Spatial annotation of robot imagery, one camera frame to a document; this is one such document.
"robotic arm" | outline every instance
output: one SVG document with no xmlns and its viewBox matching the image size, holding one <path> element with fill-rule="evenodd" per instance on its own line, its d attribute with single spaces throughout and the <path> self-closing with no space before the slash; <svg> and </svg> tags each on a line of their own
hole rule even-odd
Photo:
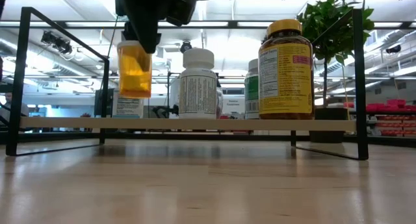
<svg viewBox="0 0 416 224">
<path fill-rule="evenodd" d="M 124 26 L 126 40 L 138 40 L 145 52 L 152 54 L 161 40 L 157 32 L 159 20 L 178 27 L 190 22 L 196 1 L 206 0 L 116 0 L 116 13 L 128 16 Z"/>
</svg>

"product label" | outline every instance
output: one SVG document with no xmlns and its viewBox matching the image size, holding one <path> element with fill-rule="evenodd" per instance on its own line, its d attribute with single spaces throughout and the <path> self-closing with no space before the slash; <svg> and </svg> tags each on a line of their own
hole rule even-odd
<svg viewBox="0 0 416 224">
<path fill-rule="evenodd" d="M 216 114 L 216 79 L 208 76 L 181 77 L 179 114 Z"/>
<path fill-rule="evenodd" d="M 113 118 L 141 118 L 143 115 L 143 99 L 128 99 L 120 97 L 118 92 L 113 98 Z"/>
<path fill-rule="evenodd" d="M 259 113 L 311 113 L 311 48 L 281 44 L 259 53 Z"/>
<path fill-rule="evenodd" d="M 244 81 L 246 119 L 259 118 L 259 77 L 248 77 Z"/>
</svg>

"supplement bottle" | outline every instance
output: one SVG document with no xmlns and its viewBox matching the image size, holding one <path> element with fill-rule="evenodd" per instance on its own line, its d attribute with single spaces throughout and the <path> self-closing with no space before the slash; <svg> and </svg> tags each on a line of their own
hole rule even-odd
<svg viewBox="0 0 416 224">
<path fill-rule="evenodd" d="M 215 75 L 216 75 L 216 118 L 220 119 L 222 115 L 224 93 L 222 92 L 220 79 L 218 78 L 218 73 L 215 73 Z"/>
<path fill-rule="evenodd" d="M 259 50 L 259 116 L 261 119 L 313 119 L 312 45 L 301 36 L 295 19 L 267 28 Z"/>
<path fill-rule="evenodd" d="M 244 97 L 246 101 L 246 119 L 259 118 L 259 60 L 248 63 L 248 73 L 244 80 Z"/>
<path fill-rule="evenodd" d="M 138 41 L 128 40 L 117 45 L 120 67 L 120 96 L 150 98 L 151 55 Z"/>
<path fill-rule="evenodd" d="M 214 54 L 207 49 L 183 53 L 180 75 L 179 118 L 216 118 L 216 75 Z"/>
</svg>

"plant pot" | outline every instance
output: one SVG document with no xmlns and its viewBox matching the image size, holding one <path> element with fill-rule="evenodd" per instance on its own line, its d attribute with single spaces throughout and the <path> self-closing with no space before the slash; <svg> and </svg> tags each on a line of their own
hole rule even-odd
<svg viewBox="0 0 416 224">
<path fill-rule="evenodd" d="M 347 120 L 348 112 L 345 108 L 317 108 L 316 120 Z M 311 142 L 315 143 L 342 143 L 344 131 L 309 131 Z"/>
</svg>

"brown supplement bottle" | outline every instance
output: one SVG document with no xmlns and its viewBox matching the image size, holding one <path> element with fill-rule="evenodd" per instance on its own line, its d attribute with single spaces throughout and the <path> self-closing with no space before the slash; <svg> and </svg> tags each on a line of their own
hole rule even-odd
<svg viewBox="0 0 416 224">
<path fill-rule="evenodd" d="M 312 44 L 302 25 L 283 19 L 267 28 L 259 50 L 259 117 L 313 119 Z"/>
</svg>

